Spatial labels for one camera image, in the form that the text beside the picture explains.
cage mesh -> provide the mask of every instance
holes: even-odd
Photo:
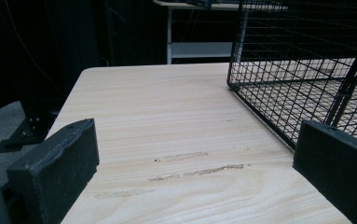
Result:
[[[228,86],[293,149],[303,119],[357,137],[357,1],[241,2]]]

light wood tabletop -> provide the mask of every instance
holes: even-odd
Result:
[[[228,89],[227,71],[85,70],[49,135],[94,118],[101,163],[63,223],[349,223]]]

dark wall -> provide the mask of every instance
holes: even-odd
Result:
[[[100,66],[90,0],[0,0],[0,107],[47,125],[80,73]]]
[[[166,63],[167,8],[150,0],[109,0],[113,65]]]

wood grain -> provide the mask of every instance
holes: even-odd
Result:
[[[95,118],[101,164],[63,223],[349,223],[228,89],[227,70],[85,70],[49,135]]]

scratch on table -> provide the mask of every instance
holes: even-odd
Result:
[[[134,195],[140,195],[155,191],[154,189],[133,189],[128,191],[117,191],[110,193],[101,193],[94,196],[96,199],[118,198],[118,197],[130,197]]]
[[[184,175],[186,175],[186,176],[208,175],[208,174],[216,173],[216,172],[219,172],[219,171],[223,171],[225,169],[243,169],[243,168],[244,168],[243,164],[240,164],[240,165],[226,165],[226,166],[222,166],[222,167],[219,167],[219,168],[196,171],[194,173],[184,173]]]
[[[155,178],[149,178],[149,181],[162,181],[162,180],[167,180],[167,179],[171,179],[171,178],[179,178],[179,175],[168,175],[168,176],[157,176]]]
[[[208,156],[208,153],[206,153],[206,152],[186,153],[186,154],[180,154],[180,155],[167,156],[167,157],[163,157],[161,159],[155,159],[155,161],[166,161],[166,162],[184,161],[187,159],[201,157],[201,156]]]

